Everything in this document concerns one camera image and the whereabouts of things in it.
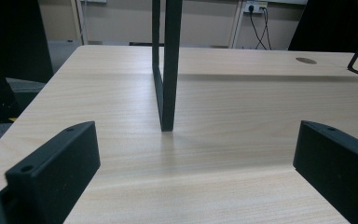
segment wooden desk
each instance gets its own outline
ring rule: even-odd
[[[303,119],[358,137],[350,58],[181,49],[174,132],[162,133],[151,48],[81,47],[0,140],[0,189],[53,135],[95,120],[102,166],[67,223],[343,223],[292,162]]]

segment gray carpet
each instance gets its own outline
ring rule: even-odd
[[[75,49],[79,46],[77,41],[49,41],[48,49],[50,52],[51,63],[54,74],[60,69],[65,61],[71,56]],[[10,84],[14,92],[40,92],[45,86],[44,83],[24,81],[13,78],[8,78],[7,82]],[[0,124],[0,138],[5,134],[11,124]]]

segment desk surface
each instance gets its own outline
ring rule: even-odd
[[[151,48],[81,47],[0,140],[0,189],[49,138],[95,120],[102,166],[67,223],[343,223],[292,162],[303,119],[358,137],[350,58],[181,49],[174,131],[162,133]]]

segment electrical socket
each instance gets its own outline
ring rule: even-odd
[[[267,4],[268,4],[268,2],[246,1],[245,12],[250,13],[249,6],[254,6],[253,13],[263,13],[263,9],[261,9],[261,7],[267,8]]]

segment wall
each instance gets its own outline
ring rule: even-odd
[[[71,0],[39,0],[48,39],[77,39]],[[230,45],[239,0],[184,0],[182,45]],[[88,3],[83,8],[89,41],[151,42],[151,0],[107,0],[106,4]],[[161,1],[163,40],[165,1]],[[301,18],[303,5],[269,3],[269,33],[274,49],[287,49]],[[264,18],[254,16],[258,32]],[[255,32],[245,14],[241,21],[236,48],[254,49]]]
[[[181,43],[228,45],[238,0],[184,1]],[[161,1],[161,39],[164,36],[165,1]],[[108,0],[88,3],[89,41],[151,42],[152,1]]]
[[[48,40],[77,40],[71,0],[39,0]]]
[[[268,30],[273,49],[289,48],[304,8],[304,5],[268,3]],[[253,21],[258,35],[261,38],[265,27],[263,14],[254,14]],[[245,13],[242,18],[236,48],[254,49],[257,43],[258,40],[251,24],[250,15],[249,13]],[[265,46],[268,45],[267,35],[265,35],[263,43]]]

